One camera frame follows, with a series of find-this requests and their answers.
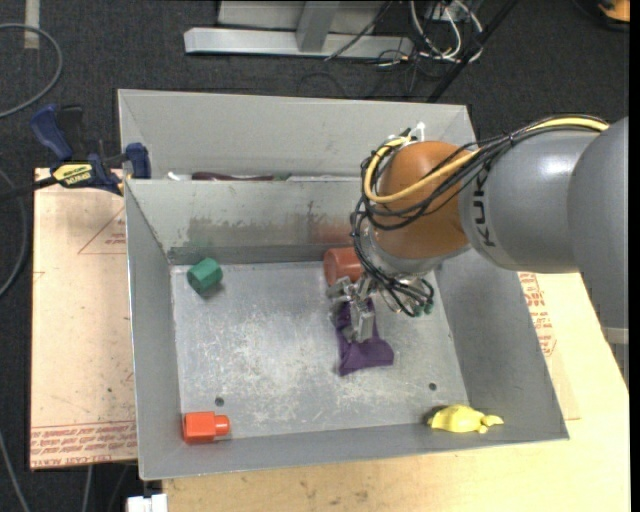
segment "gray bin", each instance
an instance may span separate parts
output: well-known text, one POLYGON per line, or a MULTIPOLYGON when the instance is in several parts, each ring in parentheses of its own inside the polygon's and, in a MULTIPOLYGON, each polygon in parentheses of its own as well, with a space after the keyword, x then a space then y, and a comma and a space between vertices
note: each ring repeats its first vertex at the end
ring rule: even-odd
POLYGON ((428 276, 436 308, 376 301, 392 367, 339 377, 322 256, 349 243, 360 161, 391 133, 473 140, 451 105, 120 91, 122 144, 150 150, 151 180, 125 188, 139 468, 143 479, 322 464, 567 437, 517 275, 475 252, 428 276), (198 182, 169 172, 292 174, 198 182), (186 271, 222 266, 203 296, 186 271), (468 403, 505 424, 432 430, 468 403), (182 414, 215 411, 231 435, 182 440, 182 414))

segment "yellow clamp label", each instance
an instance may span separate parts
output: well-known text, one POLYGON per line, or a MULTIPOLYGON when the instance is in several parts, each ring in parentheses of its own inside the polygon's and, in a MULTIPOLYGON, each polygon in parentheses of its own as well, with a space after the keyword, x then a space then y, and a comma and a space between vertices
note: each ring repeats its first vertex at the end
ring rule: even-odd
POLYGON ((86 163, 64 164, 52 173, 53 177, 62 185, 72 186, 91 179, 91 165, 86 163))

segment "bin floor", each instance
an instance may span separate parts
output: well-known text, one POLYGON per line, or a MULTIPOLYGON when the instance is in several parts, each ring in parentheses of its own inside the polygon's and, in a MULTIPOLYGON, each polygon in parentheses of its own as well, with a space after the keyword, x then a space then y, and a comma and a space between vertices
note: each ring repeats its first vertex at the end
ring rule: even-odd
POLYGON ((394 365, 340 377, 321 262, 224 265, 203 296, 189 268, 171 267, 182 412, 226 414, 234 438, 418 423, 435 406, 468 403, 433 275, 429 316, 374 299, 394 365))

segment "white object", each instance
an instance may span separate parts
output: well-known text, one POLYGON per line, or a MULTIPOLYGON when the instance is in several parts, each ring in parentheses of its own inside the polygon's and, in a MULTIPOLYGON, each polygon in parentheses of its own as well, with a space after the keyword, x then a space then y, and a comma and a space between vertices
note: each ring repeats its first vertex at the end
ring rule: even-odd
POLYGON ((126 512, 168 512, 166 494, 154 494, 150 498, 133 496, 127 499, 126 512))

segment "table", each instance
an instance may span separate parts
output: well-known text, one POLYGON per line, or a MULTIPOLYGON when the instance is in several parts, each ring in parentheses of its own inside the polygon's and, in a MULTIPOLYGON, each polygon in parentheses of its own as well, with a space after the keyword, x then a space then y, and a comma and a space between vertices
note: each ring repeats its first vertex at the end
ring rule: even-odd
MULTIPOLYGON (((104 192, 36 194, 33 469, 135 459, 123 218, 104 192)), ((570 440, 166 480, 171 512, 629 510, 629 394, 582 281, 520 278, 570 440)))

